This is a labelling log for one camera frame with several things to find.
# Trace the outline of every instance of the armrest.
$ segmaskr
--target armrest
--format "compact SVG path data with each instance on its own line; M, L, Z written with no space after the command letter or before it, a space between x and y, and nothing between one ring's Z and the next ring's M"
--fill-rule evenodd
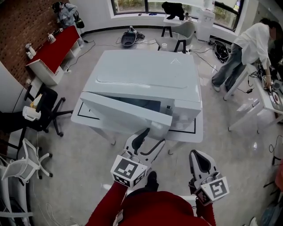
M30 94L31 88L32 88L32 85L30 85L27 89L26 95L24 97L25 101L27 100L27 98L29 98L31 101L34 101L33 96Z
M46 93L43 93L41 98L40 98L39 103L37 104L37 107L36 107L36 110L35 110L36 112L40 111L40 109L41 109L41 107L43 105L43 101L44 101L45 97L46 97Z

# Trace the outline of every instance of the white shirt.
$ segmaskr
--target white shirt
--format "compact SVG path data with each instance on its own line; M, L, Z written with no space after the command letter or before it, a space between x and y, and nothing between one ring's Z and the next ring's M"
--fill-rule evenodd
M258 58L264 69L267 69L267 62L271 65L268 57L269 26L263 23L256 23L243 32L235 44L242 47L243 65L252 64Z

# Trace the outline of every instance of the black shoe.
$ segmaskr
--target black shoe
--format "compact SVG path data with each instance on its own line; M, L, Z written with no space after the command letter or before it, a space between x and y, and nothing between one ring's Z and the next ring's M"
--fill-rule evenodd
M175 16L174 15L170 15L169 17L167 17L167 19L174 19Z
M151 171L147 176L147 184L156 183L157 182L157 173L155 171Z

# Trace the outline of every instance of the chair backrest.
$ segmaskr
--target chair backrest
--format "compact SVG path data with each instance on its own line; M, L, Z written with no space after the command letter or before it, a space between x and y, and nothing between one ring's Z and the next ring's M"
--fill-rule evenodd
M11 161L2 176L2 180L8 177L19 177L26 183L36 170L40 169L40 163L35 147L27 140L23 139L23 148L26 158Z
M171 27L172 32L179 33L183 36L185 36L188 39L192 39L193 34L195 33L195 25L193 22L187 21L185 23L182 23L179 26L172 26Z

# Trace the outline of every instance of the white wall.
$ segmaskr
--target white wall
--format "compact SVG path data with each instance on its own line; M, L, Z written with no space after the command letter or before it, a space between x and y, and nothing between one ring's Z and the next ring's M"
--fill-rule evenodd
M23 86L18 83L1 62L0 81L0 111L3 113L12 112L23 91Z
M275 0L258 0L279 20L280 25L283 27L283 10L275 2Z
M275 0L259 0L266 8L270 7L272 13L283 23L283 11ZM163 26L164 15L148 16L143 14L124 14L114 16L111 0L70 0L78 7L80 17L83 19L84 31L91 31L116 26ZM243 12L237 30L231 32L225 28L214 25L211 35L233 42L244 30L248 29L255 18L258 0L245 0Z
M240 35L245 30L253 25L255 15L257 13L258 1L257 0L245 0L242 13L239 19L239 23L236 29L236 35Z
M124 14L114 16L111 0L70 0L78 7L80 17L84 21L84 31L97 30L115 26L163 26L164 15L149 16L143 14ZM237 37L234 32L220 26L214 26L213 36L233 42Z

